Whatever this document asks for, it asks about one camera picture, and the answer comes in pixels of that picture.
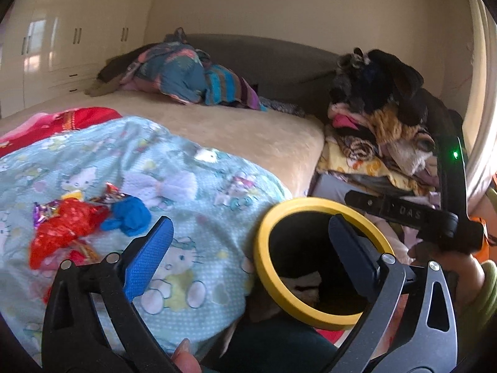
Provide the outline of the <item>right hand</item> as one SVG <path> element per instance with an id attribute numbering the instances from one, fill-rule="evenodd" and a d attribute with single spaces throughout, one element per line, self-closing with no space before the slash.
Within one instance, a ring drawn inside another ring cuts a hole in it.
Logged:
<path id="1" fill-rule="evenodd" d="M 436 261 L 444 271 L 455 273 L 458 282 L 454 286 L 452 303 L 457 311 L 462 311 L 471 304 L 484 286 L 485 274 L 481 264 L 471 254 L 456 251 L 440 251 L 430 242 L 421 242 L 411 247 L 408 256 L 417 265 Z"/>

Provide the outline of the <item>left hand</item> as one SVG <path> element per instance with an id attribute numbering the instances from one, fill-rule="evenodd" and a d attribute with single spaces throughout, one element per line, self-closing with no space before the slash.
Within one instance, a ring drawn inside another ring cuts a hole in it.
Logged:
<path id="1" fill-rule="evenodd" d="M 175 349 L 171 360 L 182 373 L 201 373 L 202 369 L 198 360 L 190 352 L 190 341 L 185 338 Z"/>

